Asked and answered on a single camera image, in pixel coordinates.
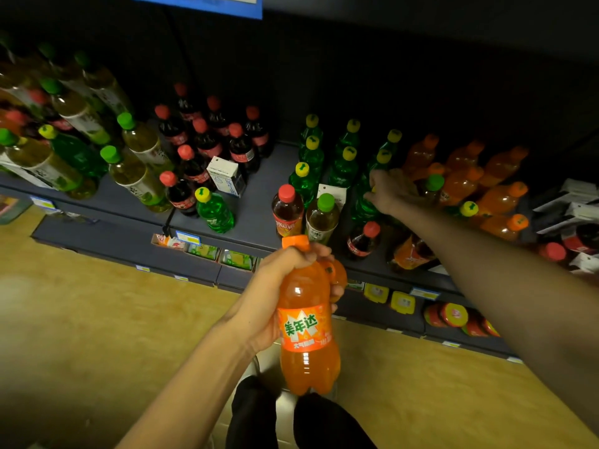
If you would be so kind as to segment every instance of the hand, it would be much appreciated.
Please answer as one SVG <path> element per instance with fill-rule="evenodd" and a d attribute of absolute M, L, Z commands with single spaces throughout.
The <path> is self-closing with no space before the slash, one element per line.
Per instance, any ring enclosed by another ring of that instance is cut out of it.
<path fill-rule="evenodd" d="M 376 186 L 376 192 L 366 192 L 364 198 L 384 214 L 390 214 L 398 200 L 417 200 L 416 186 L 404 175 L 401 169 L 393 169 L 388 172 L 372 170 L 370 172 L 370 187 L 372 186 Z"/>
<path fill-rule="evenodd" d="M 296 268 L 309 266 L 318 258 L 333 259 L 330 247 L 316 242 L 310 246 L 312 252 L 309 253 L 288 247 L 263 259 L 246 290 L 223 317 L 232 323 L 232 330 L 253 354 L 265 350 L 280 337 L 277 302 L 285 276 Z M 331 296 L 341 296 L 343 292 L 339 285 L 331 287 Z M 331 310 L 337 310 L 336 304 L 331 304 Z"/>

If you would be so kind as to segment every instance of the leg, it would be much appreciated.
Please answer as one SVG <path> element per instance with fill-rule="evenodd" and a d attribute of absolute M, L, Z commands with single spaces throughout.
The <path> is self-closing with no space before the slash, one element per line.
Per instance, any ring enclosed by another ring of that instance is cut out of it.
<path fill-rule="evenodd" d="M 237 386 L 233 398 L 233 416 L 226 435 L 226 449 L 276 449 L 276 400 L 257 377 L 244 379 Z"/>
<path fill-rule="evenodd" d="M 300 449 L 376 449 L 351 414 L 316 393 L 299 398 L 294 412 L 294 437 Z"/>

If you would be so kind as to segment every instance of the tan floor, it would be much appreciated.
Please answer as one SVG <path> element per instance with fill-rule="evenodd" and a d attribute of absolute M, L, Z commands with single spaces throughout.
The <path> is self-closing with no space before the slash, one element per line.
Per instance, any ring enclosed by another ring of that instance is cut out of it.
<path fill-rule="evenodd" d="M 39 245 L 40 218 L 0 226 L 0 435 L 108 448 L 236 295 Z M 525 366 L 334 323 L 338 402 L 380 449 L 599 449 Z"/>

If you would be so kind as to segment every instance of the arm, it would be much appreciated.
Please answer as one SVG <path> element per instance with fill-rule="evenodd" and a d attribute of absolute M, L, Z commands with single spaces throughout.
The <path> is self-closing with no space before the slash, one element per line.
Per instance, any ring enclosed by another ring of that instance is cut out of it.
<path fill-rule="evenodd" d="M 200 340 L 117 449 L 204 446 L 253 356 L 279 337 L 276 306 L 283 278 L 294 268 L 313 263 L 317 254 L 330 257 L 328 247 L 312 248 L 315 253 L 278 250 L 262 261 L 240 298 Z M 340 296 L 343 289 L 333 286 L 331 294 Z"/>
<path fill-rule="evenodd" d="M 510 347 L 599 435 L 599 290 L 408 195 L 399 170 L 373 171 L 368 193 L 429 245 Z"/>

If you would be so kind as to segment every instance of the blue sign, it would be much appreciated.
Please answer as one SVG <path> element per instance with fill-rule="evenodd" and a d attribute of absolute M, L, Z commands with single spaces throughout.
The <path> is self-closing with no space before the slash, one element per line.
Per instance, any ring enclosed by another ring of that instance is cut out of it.
<path fill-rule="evenodd" d="M 142 0 L 161 5 L 187 7 L 262 20 L 262 0 Z"/>

